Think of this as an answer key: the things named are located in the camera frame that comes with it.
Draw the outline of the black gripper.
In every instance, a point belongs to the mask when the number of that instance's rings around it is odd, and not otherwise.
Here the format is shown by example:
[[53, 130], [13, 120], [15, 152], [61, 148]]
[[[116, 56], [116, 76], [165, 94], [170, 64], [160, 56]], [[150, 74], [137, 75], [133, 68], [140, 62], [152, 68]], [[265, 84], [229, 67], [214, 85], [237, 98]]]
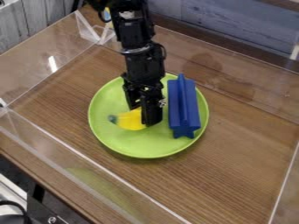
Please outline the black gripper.
[[150, 42], [140, 49], [121, 52], [125, 57], [124, 79], [125, 101], [129, 109], [141, 105], [141, 123], [153, 126], [162, 120], [164, 46]]

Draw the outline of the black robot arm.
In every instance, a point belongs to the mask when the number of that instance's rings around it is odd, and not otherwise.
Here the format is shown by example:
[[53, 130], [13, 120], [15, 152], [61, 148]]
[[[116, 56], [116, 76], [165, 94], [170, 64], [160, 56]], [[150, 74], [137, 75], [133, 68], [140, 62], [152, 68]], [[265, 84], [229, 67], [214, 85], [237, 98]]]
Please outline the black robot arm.
[[146, 0], [88, 0], [98, 19], [110, 22], [125, 58], [122, 89], [129, 109], [141, 108], [141, 124], [162, 120], [164, 46], [153, 42], [154, 24]]

